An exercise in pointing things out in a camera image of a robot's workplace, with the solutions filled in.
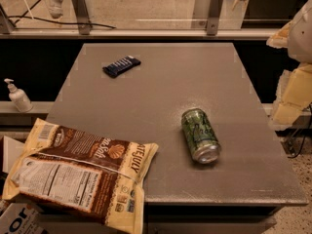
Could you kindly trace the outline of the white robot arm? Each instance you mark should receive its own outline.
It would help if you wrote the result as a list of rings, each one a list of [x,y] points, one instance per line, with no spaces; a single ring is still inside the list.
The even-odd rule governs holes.
[[[312,102],[312,0],[294,18],[266,41],[275,49],[286,48],[288,56],[299,62],[294,71],[284,70],[279,78],[269,126],[275,131],[293,125]]]

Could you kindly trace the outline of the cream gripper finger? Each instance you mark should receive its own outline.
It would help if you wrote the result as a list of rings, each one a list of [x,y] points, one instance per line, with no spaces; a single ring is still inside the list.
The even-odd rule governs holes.
[[[275,49],[287,48],[291,25],[292,23],[290,21],[286,23],[275,34],[268,38],[266,45]]]
[[[312,102],[312,64],[301,63],[294,71],[284,70],[271,111],[272,126],[291,126]]]

